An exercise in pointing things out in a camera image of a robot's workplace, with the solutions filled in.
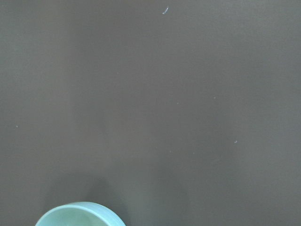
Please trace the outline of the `light green bowl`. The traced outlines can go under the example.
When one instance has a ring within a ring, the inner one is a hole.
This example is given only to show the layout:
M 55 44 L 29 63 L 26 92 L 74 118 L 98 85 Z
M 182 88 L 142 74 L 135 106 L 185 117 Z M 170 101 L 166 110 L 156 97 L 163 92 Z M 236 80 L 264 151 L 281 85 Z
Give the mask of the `light green bowl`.
M 94 202 L 73 202 L 46 212 L 36 226 L 125 226 L 109 208 Z

